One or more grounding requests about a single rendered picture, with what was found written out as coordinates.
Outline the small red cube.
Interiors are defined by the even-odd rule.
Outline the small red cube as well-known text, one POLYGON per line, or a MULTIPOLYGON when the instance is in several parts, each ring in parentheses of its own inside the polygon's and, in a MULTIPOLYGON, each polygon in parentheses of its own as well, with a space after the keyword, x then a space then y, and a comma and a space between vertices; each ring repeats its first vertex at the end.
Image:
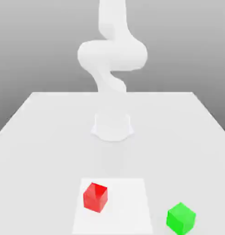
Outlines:
POLYGON ((107 187, 91 183, 83 193, 84 207, 100 213, 108 201, 107 187))

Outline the small green cube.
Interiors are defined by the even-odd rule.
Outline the small green cube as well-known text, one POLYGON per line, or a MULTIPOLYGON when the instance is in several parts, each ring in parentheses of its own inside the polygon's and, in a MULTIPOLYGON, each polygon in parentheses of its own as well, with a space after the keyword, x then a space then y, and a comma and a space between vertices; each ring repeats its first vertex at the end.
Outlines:
POLYGON ((192 230, 196 220, 196 213, 182 202, 168 210, 166 225, 177 235, 186 235, 192 230))

